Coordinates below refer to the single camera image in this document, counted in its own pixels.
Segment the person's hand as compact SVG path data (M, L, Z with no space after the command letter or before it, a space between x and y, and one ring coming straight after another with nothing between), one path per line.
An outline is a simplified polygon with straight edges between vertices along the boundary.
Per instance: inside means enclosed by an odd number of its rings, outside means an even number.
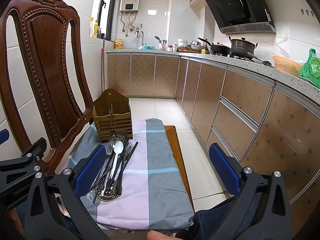
M180 238L167 236L158 231L150 230L146 235L147 240L180 240Z

